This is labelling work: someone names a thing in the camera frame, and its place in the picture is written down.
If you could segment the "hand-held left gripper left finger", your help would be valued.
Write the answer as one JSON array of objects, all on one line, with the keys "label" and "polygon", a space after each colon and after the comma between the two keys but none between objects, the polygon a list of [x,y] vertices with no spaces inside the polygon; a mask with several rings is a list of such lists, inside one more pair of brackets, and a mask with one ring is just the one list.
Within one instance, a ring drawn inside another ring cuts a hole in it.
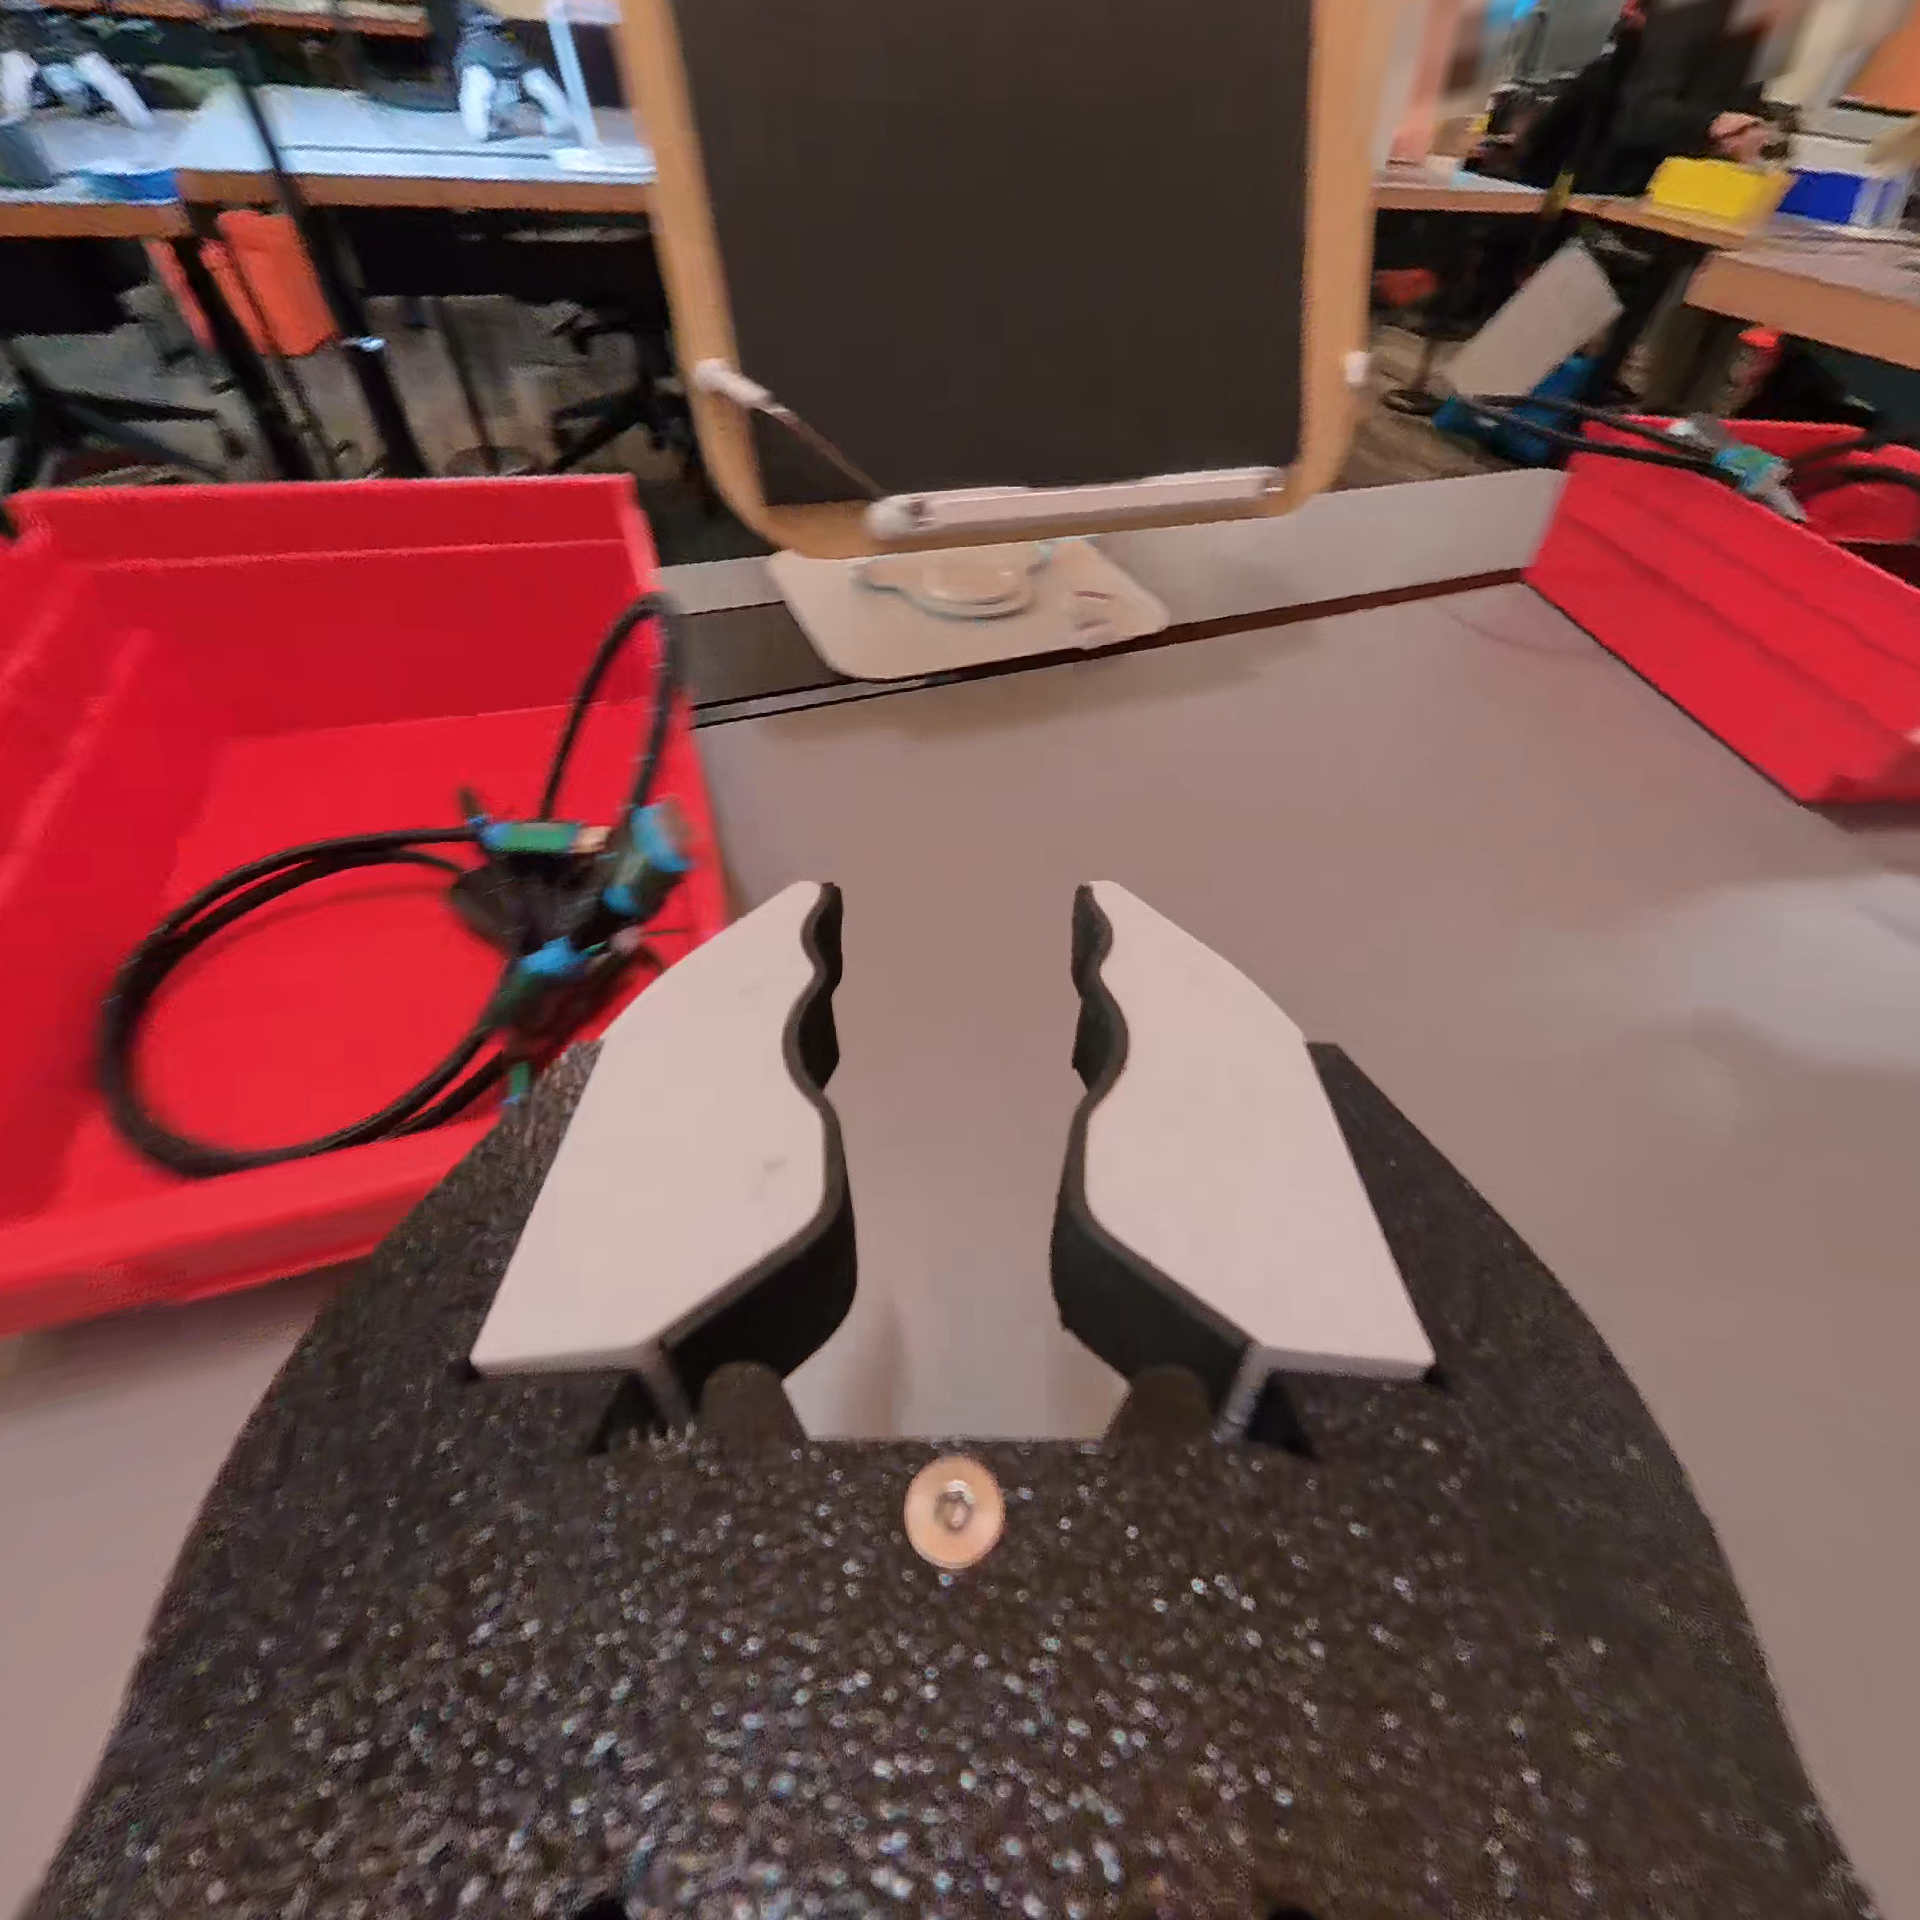
[{"label": "hand-held left gripper left finger", "polygon": [[856,1294],[826,1108],[845,893],[795,877],[603,1034],[466,1344],[482,1381],[632,1372],[689,1421],[722,1366],[795,1381]]}]

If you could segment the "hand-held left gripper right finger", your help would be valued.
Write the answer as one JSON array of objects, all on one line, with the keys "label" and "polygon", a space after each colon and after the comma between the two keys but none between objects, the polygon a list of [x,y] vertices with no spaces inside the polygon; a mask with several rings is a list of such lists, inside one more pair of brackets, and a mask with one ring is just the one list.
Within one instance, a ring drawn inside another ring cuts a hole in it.
[{"label": "hand-held left gripper right finger", "polygon": [[1066,983],[1059,1333],[1129,1387],[1185,1372],[1228,1449],[1302,1449],[1291,1381],[1430,1381],[1302,1029],[1116,877],[1066,900]]}]

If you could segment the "red plastic bin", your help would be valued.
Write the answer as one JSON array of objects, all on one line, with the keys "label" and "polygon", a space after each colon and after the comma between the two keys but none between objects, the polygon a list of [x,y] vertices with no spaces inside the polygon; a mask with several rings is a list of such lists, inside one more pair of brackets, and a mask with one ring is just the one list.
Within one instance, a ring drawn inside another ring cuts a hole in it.
[{"label": "red plastic bin", "polygon": [[1730,424],[1800,521],[1593,424],[1521,583],[1803,807],[1920,800],[1913,449]]},{"label": "red plastic bin", "polygon": [[[206,877],[315,836],[537,812],[608,615],[648,590],[636,487],[259,485],[4,505],[0,1333],[362,1264],[494,1120],[171,1173],[98,1108],[98,1009]],[[162,1126],[285,1151],[415,1087],[494,991],[442,871],[354,871],[216,932],[131,1034]]]}]

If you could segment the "white stand base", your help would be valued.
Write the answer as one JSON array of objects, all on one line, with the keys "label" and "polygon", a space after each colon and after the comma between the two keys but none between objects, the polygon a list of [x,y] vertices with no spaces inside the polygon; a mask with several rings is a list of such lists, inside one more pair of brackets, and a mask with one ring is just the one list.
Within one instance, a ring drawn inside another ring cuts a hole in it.
[{"label": "white stand base", "polygon": [[766,560],[817,656],[845,681],[935,681],[1159,639],[1171,608],[1093,540],[890,560]]}]

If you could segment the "white leaning panel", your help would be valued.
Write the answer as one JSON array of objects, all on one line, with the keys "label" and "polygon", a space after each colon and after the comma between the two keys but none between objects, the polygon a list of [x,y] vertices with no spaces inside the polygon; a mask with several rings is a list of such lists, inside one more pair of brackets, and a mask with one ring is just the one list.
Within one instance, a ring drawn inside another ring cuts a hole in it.
[{"label": "white leaning panel", "polygon": [[1447,364],[1447,395],[1531,395],[1555,364],[1607,340],[1624,293],[1586,244],[1550,250],[1501,311]]}]

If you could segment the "wooden framed black board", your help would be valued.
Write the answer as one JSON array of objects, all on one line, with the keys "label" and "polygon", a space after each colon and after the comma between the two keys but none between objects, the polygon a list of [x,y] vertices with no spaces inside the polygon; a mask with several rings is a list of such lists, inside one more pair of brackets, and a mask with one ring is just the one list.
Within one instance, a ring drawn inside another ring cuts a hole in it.
[{"label": "wooden framed black board", "polygon": [[1387,6],[644,0],[700,463],[788,552],[1291,521],[1349,465]]}]

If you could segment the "grey table with wooden edge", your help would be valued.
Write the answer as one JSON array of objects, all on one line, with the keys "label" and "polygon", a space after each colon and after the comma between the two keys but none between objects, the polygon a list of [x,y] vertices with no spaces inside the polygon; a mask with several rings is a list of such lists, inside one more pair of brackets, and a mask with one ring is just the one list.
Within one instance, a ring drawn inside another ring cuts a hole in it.
[{"label": "grey table with wooden edge", "polygon": [[200,205],[279,205],[279,167],[301,205],[448,205],[448,211],[592,211],[648,205],[648,150],[632,115],[592,115],[589,150],[548,134],[466,142],[454,115],[400,115],[331,88],[259,88],[267,142],[223,88],[152,126],[34,115],[54,167],[0,192],[4,244],[186,244]]},{"label": "grey table with wooden edge", "polygon": [[1689,307],[1920,368],[1920,234],[1761,234],[1705,255]]}]

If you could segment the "yellow plastic bin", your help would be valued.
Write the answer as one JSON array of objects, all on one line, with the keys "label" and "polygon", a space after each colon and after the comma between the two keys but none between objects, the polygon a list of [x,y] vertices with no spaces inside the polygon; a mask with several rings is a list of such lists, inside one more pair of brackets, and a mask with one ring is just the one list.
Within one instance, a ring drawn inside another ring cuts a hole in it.
[{"label": "yellow plastic bin", "polygon": [[1730,163],[1730,158],[1662,158],[1640,183],[1640,205],[1689,227],[1761,227],[1794,192],[1786,163]]}]

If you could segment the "blue plastic bin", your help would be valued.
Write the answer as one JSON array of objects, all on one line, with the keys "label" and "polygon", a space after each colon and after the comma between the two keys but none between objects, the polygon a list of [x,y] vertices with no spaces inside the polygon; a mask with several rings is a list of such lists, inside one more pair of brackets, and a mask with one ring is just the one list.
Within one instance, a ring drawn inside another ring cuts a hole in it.
[{"label": "blue plastic bin", "polygon": [[1920,167],[1794,167],[1776,223],[1811,223],[1811,227],[1900,227],[1913,205]]}]

